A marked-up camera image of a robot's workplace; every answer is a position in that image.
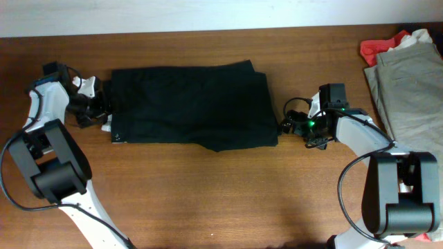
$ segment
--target red cloth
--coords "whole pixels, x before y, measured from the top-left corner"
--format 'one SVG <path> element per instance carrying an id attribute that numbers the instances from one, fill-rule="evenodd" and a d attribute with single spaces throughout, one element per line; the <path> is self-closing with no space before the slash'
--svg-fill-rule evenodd
<path id="1" fill-rule="evenodd" d="M 415 239 L 418 241 L 432 242 L 431 239 L 429 239 L 427 234 L 421 234 L 421 235 L 415 237 Z"/>
<path id="2" fill-rule="evenodd" d="M 398 46 L 401 43 L 401 38 L 405 35 L 410 34 L 403 30 L 389 40 L 362 41 L 360 44 L 360 54 L 365 58 L 369 66 L 375 66 L 377 65 L 376 55 L 388 51 L 389 48 Z"/>

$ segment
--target black folded pants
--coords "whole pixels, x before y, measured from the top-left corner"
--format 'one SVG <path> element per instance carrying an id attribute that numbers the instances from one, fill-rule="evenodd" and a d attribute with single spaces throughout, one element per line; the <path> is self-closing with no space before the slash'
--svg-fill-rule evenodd
<path id="1" fill-rule="evenodd" d="M 222 151 L 278 143 L 266 75 L 250 61 L 112 72 L 112 142 L 197 143 Z"/>

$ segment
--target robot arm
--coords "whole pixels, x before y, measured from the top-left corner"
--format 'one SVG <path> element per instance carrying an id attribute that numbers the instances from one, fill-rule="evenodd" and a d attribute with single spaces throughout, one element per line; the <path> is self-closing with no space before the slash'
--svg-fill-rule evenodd
<path id="1" fill-rule="evenodd" d="M 308 148 L 326 149 L 327 143 L 335 140 L 347 145 L 358 157 L 370 154 L 363 159 L 368 175 L 363 218 L 355 224 L 357 228 L 391 244 L 437 229 L 439 179 L 432 154 L 413 152 L 388 139 L 365 111 L 350 108 L 343 84 L 321 86 L 319 93 L 307 102 L 308 114 L 288 111 L 283 131 L 301 135 Z M 389 149 L 371 153 L 382 148 Z M 385 247 L 386 243 L 368 239 L 354 228 L 328 241 L 328 249 Z"/>
<path id="2" fill-rule="evenodd" d="M 60 81 L 51 81 L 63 80 L 63 77 L 53 76 L 37 80 L 34 83 L 36 91 L 29 93 L 31 107 L 25 127 L 34 122 L 10 144 L 12 159 L 33 194 L 55 203 L 74 221 L 93 248 L 135 248 L 98 200 L 88 160 L 63 125 L 67 107 L 83 107 L 95 97 L 96 78 L 83 80 L 81 86 L 77 84 L 78 91 L 71 90 L 69 95 L 70 87 Z M 87 101 L 82 104 L 79 99 Z M 48 153 L 56 157 L 36 163 Z"/>

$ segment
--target wooden table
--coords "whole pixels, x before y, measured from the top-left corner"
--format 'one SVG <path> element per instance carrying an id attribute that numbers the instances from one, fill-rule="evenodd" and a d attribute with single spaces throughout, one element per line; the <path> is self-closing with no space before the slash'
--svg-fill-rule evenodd
<path id="1" fill-rule="evenodd" d="M 395 25 L 382 25 L 0 39 L 0 141 L 24 124 L 30 106 L 24 89 L 42 76 L 43 64 L 55 60 L 84 77 L 106 80 L 115 68 L 251 59 L 255 70 L 267 75 L 278 120 L 286 100 L 310 98 L 320 85 L 332 82 L 346 83 L 351 105 L 376 117 L 359 44 L 395 32 Z M 277 147 L 215 153 L 199 145 L 113 145 L 99 127 L 80 130 L 73 123 L 68 118 L 68 130 L 92 166 L 97 195 L 139 248 L 274 248 L 285 243 L 304 248 L 349 228 L 338 206 L 336 182 L 355 155 L 342 144 L 308 150 L 301 138 L 283 135 Z M 20 203 L 47 204 L 31 194 L 9 155 L 3 172 Z M 365 173 L 360 164 L 345 179 L 345 203 L 355 221 L 361 216 Z M 2 248 L 89 248 L 59 210 L 22 212 L 3 195 L 0 236 Z"/>

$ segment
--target white wall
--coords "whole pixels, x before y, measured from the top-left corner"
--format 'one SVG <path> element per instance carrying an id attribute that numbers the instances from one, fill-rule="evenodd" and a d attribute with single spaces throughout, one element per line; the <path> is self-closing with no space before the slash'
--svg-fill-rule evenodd
<path id="1" fill-rule="evenodd" d="M 443 0 L 0 0 L 0 37 L 443 21 Z"/>

